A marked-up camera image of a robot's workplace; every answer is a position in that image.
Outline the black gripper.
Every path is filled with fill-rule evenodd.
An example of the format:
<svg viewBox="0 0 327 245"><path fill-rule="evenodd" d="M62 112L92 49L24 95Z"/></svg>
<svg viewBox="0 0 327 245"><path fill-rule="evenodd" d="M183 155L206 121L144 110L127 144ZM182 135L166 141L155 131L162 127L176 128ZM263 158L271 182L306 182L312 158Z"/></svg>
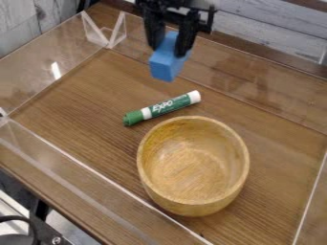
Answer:
<svg viewBox="0 0 327 245"><path fill-rule="evenodd" d="M218 7L208 0L135 0L143 11L148 46L156 50L164 40L164 21L179 25L175 55L183 57L194 46L199 30L210 33Z"/></svg>

